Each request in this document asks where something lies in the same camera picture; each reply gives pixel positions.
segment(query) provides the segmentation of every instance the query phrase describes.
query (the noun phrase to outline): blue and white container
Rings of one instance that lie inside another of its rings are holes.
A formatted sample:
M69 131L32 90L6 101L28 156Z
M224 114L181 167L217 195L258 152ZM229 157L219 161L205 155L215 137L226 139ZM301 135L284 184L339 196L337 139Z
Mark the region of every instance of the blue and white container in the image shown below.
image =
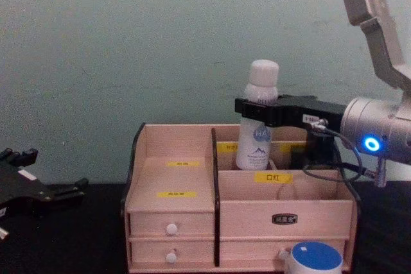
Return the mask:
M330 245L301 242L285 259L284 274L341 274L342 257Z

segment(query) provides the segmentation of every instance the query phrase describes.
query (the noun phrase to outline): storage box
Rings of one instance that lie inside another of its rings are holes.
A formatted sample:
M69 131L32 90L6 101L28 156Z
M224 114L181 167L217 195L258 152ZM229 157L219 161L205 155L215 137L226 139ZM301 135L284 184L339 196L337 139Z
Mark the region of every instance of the storage box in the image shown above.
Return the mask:
M291 149L304 148L306 132L274 129L270 158L279 170L242 171L235 170L238 130L141 128L125 202L129 272L283 271L279 251L307 240L336 248L350 270L353 196L345 184L288 169ZM336 170L313 172L339 177Z

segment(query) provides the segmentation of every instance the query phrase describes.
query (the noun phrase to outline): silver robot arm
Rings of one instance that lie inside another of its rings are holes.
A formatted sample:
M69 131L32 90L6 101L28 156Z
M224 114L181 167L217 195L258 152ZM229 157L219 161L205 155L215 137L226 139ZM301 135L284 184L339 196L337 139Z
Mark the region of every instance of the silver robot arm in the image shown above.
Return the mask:
M375 74L403 90L400 103L356 98L347 106L340 132L359 152L378 157L375 184L385 186L385 160L411 165L411 67L403 58L387 0L344 0L349 22L367 39Z

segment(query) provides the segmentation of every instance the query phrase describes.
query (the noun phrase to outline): white bottle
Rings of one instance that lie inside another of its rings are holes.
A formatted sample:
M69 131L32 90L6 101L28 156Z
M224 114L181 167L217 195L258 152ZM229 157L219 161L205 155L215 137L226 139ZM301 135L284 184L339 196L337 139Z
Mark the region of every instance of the white bottle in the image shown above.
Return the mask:
M264 105L273 105L278 97L279 66L270 60L251 63L249 84L245 99ZM271 129L263 122L242 118L236 163L243 170L265 170L270 156Z

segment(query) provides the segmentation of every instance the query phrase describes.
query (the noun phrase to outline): wall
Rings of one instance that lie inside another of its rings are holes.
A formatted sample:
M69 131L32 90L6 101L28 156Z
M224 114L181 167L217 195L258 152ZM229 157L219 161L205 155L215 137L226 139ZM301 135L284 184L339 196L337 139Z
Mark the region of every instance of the wall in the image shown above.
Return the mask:
M405 45L411 0L388 1ZM143 121L237 123L258 58L282 93L399 98L342 0L0 0L0 29L0 145L47 183L123 182Z

